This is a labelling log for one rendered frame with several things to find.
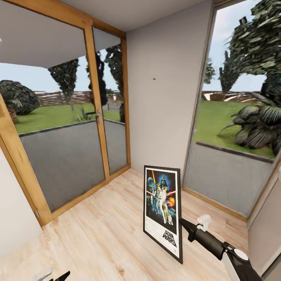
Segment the poster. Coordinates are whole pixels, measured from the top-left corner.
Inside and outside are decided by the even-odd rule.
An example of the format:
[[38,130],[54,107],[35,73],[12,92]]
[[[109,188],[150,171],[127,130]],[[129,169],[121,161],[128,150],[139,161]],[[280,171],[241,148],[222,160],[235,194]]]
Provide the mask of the poster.
[[183,264],[180,169],[144,165],[143,231]]

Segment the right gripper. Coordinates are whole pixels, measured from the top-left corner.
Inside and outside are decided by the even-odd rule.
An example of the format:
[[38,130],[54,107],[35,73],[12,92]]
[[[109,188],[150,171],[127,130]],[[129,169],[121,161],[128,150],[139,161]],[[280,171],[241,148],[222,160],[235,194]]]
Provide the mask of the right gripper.
[[194,225],[193,223],[185,220],[184,218],[178,219],[180,224],[187,230],[189,233],[188,240],[190,242],[193,242],[196,240],[198,243],[200,243],[203,247],[205,247],[208,251],[211,246],[211,243],[213,239],[215,238],[214,235],[209,233],[208,231],[203,231],[201,229],[198,229],[197,225]]

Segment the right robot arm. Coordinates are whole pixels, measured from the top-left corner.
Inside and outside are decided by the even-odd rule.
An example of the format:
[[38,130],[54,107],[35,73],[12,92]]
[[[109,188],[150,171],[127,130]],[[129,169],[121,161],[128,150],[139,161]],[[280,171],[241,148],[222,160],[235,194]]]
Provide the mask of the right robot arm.
[[211,222],[210,215],[203,215],[197,219],[198,224],[178,219],[180,224],[189,233],[188,240],[196,240],[217,259],[222,260],[231,278],[231,281],[262,281],[261,277],[252,268],[249,258],[244,252],[233,247],[228,242],[222,243],[214,235],[207,231],[207,224]]

